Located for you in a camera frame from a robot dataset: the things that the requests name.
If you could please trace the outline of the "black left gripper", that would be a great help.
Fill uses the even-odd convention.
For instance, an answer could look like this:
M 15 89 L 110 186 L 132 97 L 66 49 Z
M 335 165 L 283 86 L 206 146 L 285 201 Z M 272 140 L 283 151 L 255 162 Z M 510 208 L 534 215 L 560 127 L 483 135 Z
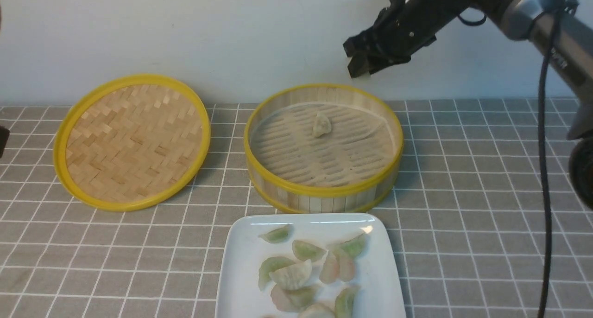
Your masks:
M 0 126 L 0 158 L 3 157 L 4 151 L 8 144 L 10 131 L 5 126 Z

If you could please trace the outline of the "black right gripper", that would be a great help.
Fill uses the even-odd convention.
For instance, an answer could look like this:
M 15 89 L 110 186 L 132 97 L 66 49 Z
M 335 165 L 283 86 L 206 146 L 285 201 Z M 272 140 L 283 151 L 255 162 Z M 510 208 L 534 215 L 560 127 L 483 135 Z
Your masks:
M 373 75 L 408 63 L 435 41 L 445 25 L 473 5 L 473 0 L 389 0 L 369 29 L 349 37 L 343 49 L 351 78 Z

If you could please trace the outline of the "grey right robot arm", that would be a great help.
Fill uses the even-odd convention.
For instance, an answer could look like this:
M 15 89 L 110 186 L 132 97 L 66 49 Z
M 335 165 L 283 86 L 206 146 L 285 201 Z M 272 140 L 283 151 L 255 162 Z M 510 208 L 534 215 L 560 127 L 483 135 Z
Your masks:
M 468 9 L 483 12 L 513 41 L 530 41 L 580 101 L 567 140 L 577 140 L 569 179 L 580 200 L 592 206 L 593 33 L 574 15 L 577 0 L 389 0 L 368 29 L 343 44 L 351 78 L 408 63 L 417 50 Z

